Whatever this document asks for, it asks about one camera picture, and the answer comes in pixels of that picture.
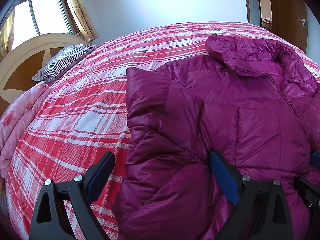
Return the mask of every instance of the door handle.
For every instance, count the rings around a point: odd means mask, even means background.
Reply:
[[[303,22],[303,27],[305,28],[306,27],[306,20],[305,19],[298,19],[299,21]]]

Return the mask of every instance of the window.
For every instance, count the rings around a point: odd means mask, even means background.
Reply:
[[[15,8],[12,48],[45,33],[75,34],[78,29],[65,0],[21,0]]]

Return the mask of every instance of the blue gripper pad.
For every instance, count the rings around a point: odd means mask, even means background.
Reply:
[[[232,165],[228,164],[219,152],[216,153],[213,151],[209,157],[211,171],[218,181],[226,200],[236,206],[240,201],[239,184],[237,184],[235,178],[232,176],[231,171],[228,171],[228,168]]]
[[[313,152],[310,154],[310,164],[315,166],[317,169],[320,169],[320,153]]]

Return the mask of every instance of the window pane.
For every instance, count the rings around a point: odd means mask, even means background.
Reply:
[[[28,2],[23,2],[16,6],[13,23],[13,49],[19,46],[21,43],[37,36]]]
[[[41,34],[68,33],[58,0],[31,0]]]

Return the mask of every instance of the striped pillow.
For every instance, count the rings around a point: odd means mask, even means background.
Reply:
[[[95,48],[96,46],[84,44],[70,44],[66,46],[44,65],[32,80],[44,81],[47,84],[57,81],[64,73],[84,59]]]

